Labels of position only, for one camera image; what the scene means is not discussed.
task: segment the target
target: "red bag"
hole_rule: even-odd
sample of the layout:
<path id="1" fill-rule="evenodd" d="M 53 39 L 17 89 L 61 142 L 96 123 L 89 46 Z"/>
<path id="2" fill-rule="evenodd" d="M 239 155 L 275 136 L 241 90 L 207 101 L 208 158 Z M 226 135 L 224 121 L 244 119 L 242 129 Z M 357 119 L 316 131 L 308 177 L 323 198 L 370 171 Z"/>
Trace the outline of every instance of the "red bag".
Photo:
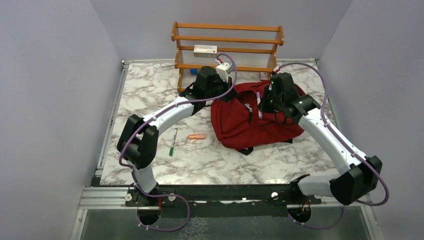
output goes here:
<path id="1" fill-rule="evenodd" d="M 248 155 L 253 147 L 278 142 L 292 143 L 304 130 L 282 112 L 262 113 L 259 118 L 256 92 L 260 96 L 270 81 L 247 82 L 234 86 L 238 97 L 230 102 L 215 100 L 210 106 L 210 120 L 216 138 L 229 149 Z M 305 92 L 296 85 L 298 95 Z"/>

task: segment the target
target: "white marble surface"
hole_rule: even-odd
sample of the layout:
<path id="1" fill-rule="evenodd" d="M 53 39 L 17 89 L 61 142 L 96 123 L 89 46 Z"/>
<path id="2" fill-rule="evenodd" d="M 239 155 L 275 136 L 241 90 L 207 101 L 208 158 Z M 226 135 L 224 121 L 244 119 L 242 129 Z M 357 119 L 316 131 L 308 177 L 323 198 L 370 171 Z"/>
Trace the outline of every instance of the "white marble surface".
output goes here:
<path id="1" fill-rule="evenodd" d="M 324 89 L 320 78 L 301 65 L 284 68 L 294 82 L 320 104 Z M 116 144 L 127 118 L 142 117 L 173 101 L 177 94 L 178 71 L 172 63 L 133 63 L 119 103 L 112 137 L 105 160 L 101 185 L 129 185 L 130 169 L 118 164 Z M 238 83 L 259 82 L 257 72 L 239 72 Z M 169 150 L 178 128 L 173 156 Z M 206 133 L 205 140 L 188 140 L 187 135 Z M 303 174 L 336 174 L 333 163 L 307 133 L 296 137 L 293 144 L 273 143 L 257 146 L 245 156 L 222 146 L 214 134 L 210 107 L 180 121 L 159 138 L 153 172 L 159 184 L 284 184 Z"/>

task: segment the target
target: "small box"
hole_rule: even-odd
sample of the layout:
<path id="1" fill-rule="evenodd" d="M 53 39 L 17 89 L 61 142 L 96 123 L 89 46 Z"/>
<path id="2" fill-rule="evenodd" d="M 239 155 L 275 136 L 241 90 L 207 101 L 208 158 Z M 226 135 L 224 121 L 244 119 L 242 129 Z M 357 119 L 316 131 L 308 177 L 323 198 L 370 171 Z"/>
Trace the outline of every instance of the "small box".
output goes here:
<path id="1" fill-rule="evenodd" d="M 211 58 L 217 57 L 218 47 L 211 45 L 194 45 L 193 55 L 197 58 Z"/>
<path id="2" fill-rule="evenodd" d="M 260 80 L 267 81 L 268 80 L 268 72 L 261 71 L 260 72 Z"/>

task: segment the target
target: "wooden rack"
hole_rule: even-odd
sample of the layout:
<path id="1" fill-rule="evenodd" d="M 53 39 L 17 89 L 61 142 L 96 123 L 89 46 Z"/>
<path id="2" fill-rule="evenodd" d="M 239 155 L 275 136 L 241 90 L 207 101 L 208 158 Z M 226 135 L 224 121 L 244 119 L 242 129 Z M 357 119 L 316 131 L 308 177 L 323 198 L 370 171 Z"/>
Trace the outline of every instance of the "wooden rack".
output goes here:
<path id="1" fill-rule="evenodd" d="M 223 37 L 223 36 L 198 36 L 181 35 L 179 29 L 206 29 L 220 30 L 226 34 L 236 34 L 237 31 L 275 32 L 274 39 L 269 38 L 247 38 L 247 37 Z M 171 39 L 176 42 L 176 55 L 174 66 L 179 70 L 178 92 L 184 91 L 182 87 L 183 75 L 187 69 L 200 69 L 203 66 L 216 67 L 213 58 L 194 57 L 193 50 L 195 44 L 218 46 L 218 53 L 230 53 L 237 65 L 238 71 L 247 72 L 267 72 L 270 73 L 277 66 L 277 46 L 284 43 L 283 28 L 281 26 L 244 26 L 244 25 L 219 25 L 201 23 L 178 23 L 174 22 Z M 182 45 L 181 41 L 188 41 L 190 45 Z M 236 43 L 237 47 L 220 47 L 223 42 L 226 45 Z M 249 48 L 239 48 L 240 45 L 248 44 Z M 272 46 L 270 49 L 261 49 L 263 45 Z"/>

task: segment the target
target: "marker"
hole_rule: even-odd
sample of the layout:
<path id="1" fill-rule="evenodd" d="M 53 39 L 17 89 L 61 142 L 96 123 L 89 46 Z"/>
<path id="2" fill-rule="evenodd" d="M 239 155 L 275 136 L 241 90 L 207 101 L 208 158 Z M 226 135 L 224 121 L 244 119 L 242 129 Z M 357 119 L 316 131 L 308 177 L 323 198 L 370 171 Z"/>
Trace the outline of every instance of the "marker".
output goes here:
<path id="1" fill-rule="evenodd" d="M 175 128 L 175 131 L 173 132 L 171 149 L 169 150 L 169 155 L 171 157 L 172 157 L 172 154 L 174 153 L 175 140 L 177 139 L 177 131 L 178 131 L 178 129 Z"/>
<path id="2" fill-rule="evenodd" d="M 259 104 L 261 103 L 261 95 L 259 94 L 259 92 L 256 92 L 256 100 L 257 100 L 257 106 L 259 107 Z M 262 112 L 261 110 L 259 110 L 259 108 L 257 109 L 257 113 L 259 114 L 259 118 L 262 119 Z"/>

